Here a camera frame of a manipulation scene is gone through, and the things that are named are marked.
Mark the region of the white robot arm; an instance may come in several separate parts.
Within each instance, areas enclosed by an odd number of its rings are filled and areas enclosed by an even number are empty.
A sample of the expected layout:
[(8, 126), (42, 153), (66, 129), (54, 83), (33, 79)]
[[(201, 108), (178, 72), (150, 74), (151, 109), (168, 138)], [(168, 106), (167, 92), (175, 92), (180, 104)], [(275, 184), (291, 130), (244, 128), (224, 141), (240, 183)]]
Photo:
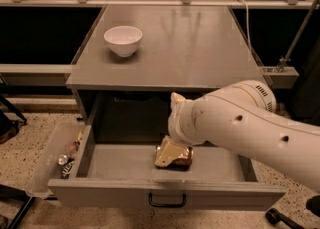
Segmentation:
[(320, 191), (320, 127), (277, 115), (275, 96), (262, 82), (242, 81), (195, 100), (173, 92), (170, 107), (156, 166), (167, 167), (190, 147), (210, 142)]

